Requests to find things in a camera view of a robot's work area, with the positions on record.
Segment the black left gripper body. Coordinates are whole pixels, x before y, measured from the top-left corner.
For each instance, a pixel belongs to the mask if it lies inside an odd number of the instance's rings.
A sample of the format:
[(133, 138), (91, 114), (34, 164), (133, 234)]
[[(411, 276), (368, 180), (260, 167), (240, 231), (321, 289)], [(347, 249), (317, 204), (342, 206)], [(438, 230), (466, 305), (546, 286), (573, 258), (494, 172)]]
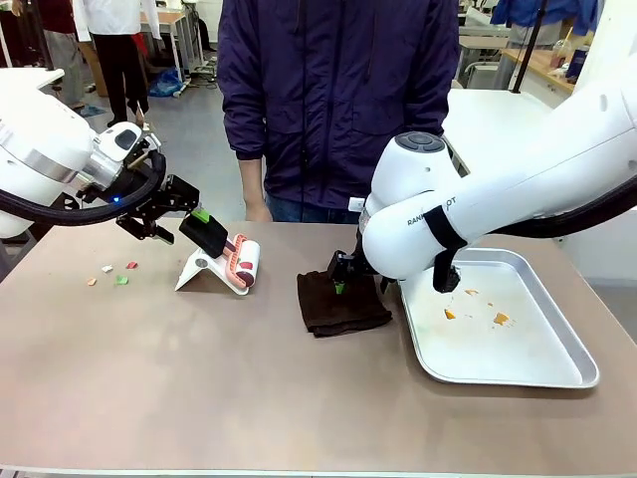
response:
[(200, 191), (177, 175), (169, 174), (147, 202), (147, 217), (157, 219), (169, 212), (190, 213), (199, 206)]

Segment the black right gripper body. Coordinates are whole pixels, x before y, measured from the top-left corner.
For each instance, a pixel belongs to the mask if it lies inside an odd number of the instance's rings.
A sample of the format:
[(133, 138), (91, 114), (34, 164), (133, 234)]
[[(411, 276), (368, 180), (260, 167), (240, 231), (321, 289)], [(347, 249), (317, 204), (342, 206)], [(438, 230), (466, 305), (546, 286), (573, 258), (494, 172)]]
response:
[(356, 244), (353, 251), (349, 254), (349, 268), (356, 275), (372, 275), (373, 268), (370, 266), (364, 254), (362, 245), (362, 234), (356, 234)]

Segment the person right hand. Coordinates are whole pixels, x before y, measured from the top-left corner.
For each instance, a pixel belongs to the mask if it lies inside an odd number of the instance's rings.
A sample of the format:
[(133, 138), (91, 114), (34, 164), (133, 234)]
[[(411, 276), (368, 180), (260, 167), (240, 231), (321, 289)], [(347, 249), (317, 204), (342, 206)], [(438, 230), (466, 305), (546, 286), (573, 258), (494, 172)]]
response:
[(251, 222), (272, 222), (273, 217), (263, 196), (244, 199), (246, 220)]

